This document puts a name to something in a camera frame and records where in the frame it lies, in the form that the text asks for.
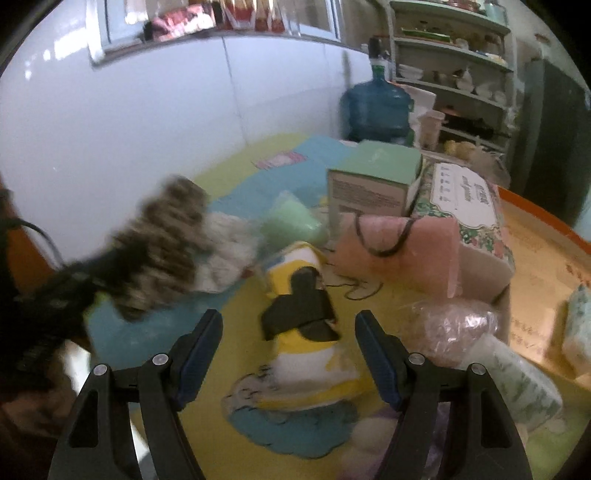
black strap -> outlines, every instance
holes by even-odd
[[[407,224],[404,226],[404,230],[402,230],[402,234],[400,235],[400,237],[398,238],[398,241],[396,242],[396,245],[394,245],[389,250],[380,251],[380,250],[375,250],[371,247],[368,247],[365,244],[365,240],[363,239],[363,234],[361,233],[360,218],[361,218],[361,216],[359,214],[355,215],[355,231],[357,232],[357,236],[359,237],[359,241],[361,242],[361,245],[363,245],[363,247],[370,254],[372,254],[375,257],[380,257],[380,258],[391,257],[391,256],[397,254],[400,251],[400,249],[404,246],[404,243],[406,242],[406,240],[410,234],[410,229],[413,226],[414,222],[417,221],[416,218],[409,218]]]
[[[291,276],[291,295],[279,295],[262,316],[265,340],[297,328],[308,340],[338,340],[326,320],[334,320],[335,312],[326,290],[319,289],[320,272],[314,267],[301,267]]]

pink cloth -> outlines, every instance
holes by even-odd
[[[342,216],[343,232],[332,255],[335,272],[362,280],[402,281],[435,298],[462,293],[459,267],[460,229],[455,218],[423,217],[410,228],[401,249],[389,257],[410,219],[378,215],[359,218],[363,242],[355,228],[355,214]]]

cardboard box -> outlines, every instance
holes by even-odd
[[[415,148],[365,140],[328,171],[329,222],[339,231],[339,213],[406,216],[417,194],[423,163]]]

plastic bag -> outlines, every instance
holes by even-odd
[[[440,367],[456,367],[485,333],[494,335],[498,314],[479,300],[425,300],[413,305],[417,316],[405,341]]]

black cable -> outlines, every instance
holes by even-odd
[[[416,218],[409,218],[407,224],[404,226],[404,230],[402,230],[402,234],[400,235],[400,237],[398,238],[398,241],[396,242],[396,245],[394,245],[389,250],[380,251],[380,250],[375,250],[371,247],[368,247],[365,244],[365,240],[363,239],[363,234],[361,233],[360,218],[361,218],[361,216],[359,214],[355,215],[355,231],[357,232],[357,236],[359,237],[359,241],[361,242],[361,245],[363,245],[363,247],[370,254],[372,254],[375,257],[380,257],[380,258],[387,258],[387,257],[391,257],[393,255],[396,255],[400,251],[400,249],[402,248],[404,243],[406,242],[406,240],[410,234],[410,229],[412,228],[414,222],[417,221]]]

